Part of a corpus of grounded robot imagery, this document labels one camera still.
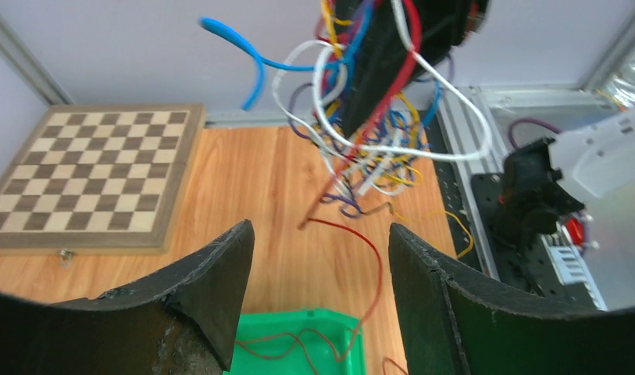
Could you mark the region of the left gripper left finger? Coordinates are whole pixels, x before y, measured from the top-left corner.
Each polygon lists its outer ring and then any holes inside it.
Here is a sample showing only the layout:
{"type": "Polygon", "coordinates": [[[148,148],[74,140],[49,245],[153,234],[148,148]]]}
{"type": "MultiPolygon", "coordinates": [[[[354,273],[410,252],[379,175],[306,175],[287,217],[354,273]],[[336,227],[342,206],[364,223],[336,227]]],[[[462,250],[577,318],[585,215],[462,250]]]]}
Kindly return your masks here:
{"type": "Polygon", "coordinates": [[[94,299],[0,292],[0,374],[221,374],[230,370],[255,231],[205,247],[94,299]]]}

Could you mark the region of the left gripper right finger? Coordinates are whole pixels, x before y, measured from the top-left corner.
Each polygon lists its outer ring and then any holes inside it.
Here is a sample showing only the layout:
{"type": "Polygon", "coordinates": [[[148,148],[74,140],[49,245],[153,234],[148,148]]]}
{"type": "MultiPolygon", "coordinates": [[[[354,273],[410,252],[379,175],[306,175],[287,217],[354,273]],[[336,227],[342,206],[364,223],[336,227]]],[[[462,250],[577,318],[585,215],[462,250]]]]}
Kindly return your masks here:
{"type": "Polygon", "coordinates": [[[390,227],[410,374],[635,374],[635,306],[605,312],[532,295],[390,227]]]}

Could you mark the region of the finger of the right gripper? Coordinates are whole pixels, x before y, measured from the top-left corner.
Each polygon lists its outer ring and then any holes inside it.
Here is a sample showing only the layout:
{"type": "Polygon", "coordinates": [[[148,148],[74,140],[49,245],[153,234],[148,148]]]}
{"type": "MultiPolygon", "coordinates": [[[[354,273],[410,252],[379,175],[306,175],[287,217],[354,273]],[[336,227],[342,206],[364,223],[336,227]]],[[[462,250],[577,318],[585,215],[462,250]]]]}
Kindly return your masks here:
{"type": "MultiPolygon", "coordinates": [[[[422,24],[420,54],[431,65],[451,49],[452,2],[414,1],[422,24]]],[[[341,128],[349,138],[374,112],[405,63],[407,51],[395,25],[392,6],[382,1],[373,10],[369,27],[355,55],[351,91],[341,103],[341,128]]]]}

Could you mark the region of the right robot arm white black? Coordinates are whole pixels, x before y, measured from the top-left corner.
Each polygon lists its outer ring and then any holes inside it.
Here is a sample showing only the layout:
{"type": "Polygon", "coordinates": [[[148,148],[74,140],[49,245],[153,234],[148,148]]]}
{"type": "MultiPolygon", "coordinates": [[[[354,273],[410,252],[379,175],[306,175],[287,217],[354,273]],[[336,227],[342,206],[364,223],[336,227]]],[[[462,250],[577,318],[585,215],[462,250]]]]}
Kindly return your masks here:
{"type": "MultiPolygon", "coordinates": [[[[355,151],[410,155],[441,162],[468,162],[491,150],[491,125],[481,120],[483,143],[474,152],[443,154],[421,148],[372,145],[369,132],[393,97],[435,66],[483,22],[485,1],[363,1],[352,17],[345,55],[350,91],[341,106],[341,127],[332,135],[355,151]]],[[[635,181],[635,105],[548,142],[547,157],[558,189],[577,205],[635,181]]]]}

